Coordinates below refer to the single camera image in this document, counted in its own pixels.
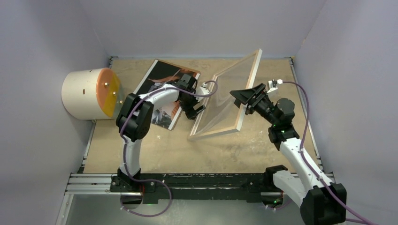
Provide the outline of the wooden picture frame with glass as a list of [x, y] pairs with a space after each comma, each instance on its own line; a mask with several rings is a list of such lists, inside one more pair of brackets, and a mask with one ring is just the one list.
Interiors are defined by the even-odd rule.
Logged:
[[253, 87], [259, 68], [262, 50], [257, 49], [222, 71], [214, 74], [212, 80], [218, 89], [204, 99], [206, 107], [196, 118], [189, 141], [196, 141], [220, 135], [239, 132], [245, 117], [246, 106], [234, 104], [232, 90], [245, 90]]

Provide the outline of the printed photo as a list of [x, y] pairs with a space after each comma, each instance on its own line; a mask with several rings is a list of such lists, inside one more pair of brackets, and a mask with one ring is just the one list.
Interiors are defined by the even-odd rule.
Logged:
[[190, 75], [195, 79], [200, 77], [200, 72], [195, 69], [169, 63], [156, 59], [138, 87], [134, 90], [134, 94], [139, 96], [149, 96], [147, 101], [154, 104], [151, 123], [162, 128], [172, 130], [182, 112], [178, 100], [170, 102], [171, 97], [166, 94], [174, 93], [176, 90], [166, 90], [172, 84], [180, 80], [184, 75]]

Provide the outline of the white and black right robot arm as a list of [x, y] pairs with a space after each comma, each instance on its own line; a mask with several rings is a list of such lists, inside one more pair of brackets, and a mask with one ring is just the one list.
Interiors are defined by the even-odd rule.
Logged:
[[305, 150], [304, 137], [293, 126], [295, 104], [281, 98], [273, 103], [265, 84], [246, 90], [232, 90], [235, 104], [246, 106], [246, 115], [258, 113], [271, 126], [270, 141], [275, 145], [296, 171], [294, 177], [283, 165], [268, 167], [263, 184], [266, 189], [277, 188], [285, 193], [300, 209], [306, 225], [334, 225], [346, 221], [347, 192], [342, 184], [336, 184], [311, 159]]

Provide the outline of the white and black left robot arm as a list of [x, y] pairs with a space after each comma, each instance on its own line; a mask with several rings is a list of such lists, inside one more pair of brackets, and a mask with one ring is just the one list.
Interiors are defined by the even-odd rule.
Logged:
[[194, 120], [205, 109], [200, 105], [203, 98], [212, 95], [207, 82], [198, 86], [198, 80], [191, 75], [169, 81], [162, 87], [146, 94], [129, 94], [116, 118], [119, 134], [123, 139], [122, 162], [117, 177], [129, 192], [136, 191], [140, 185], [139, 164], [143, 138], [147, 135], [154, 110], [170, 103], [178, 103], [187, 119]]

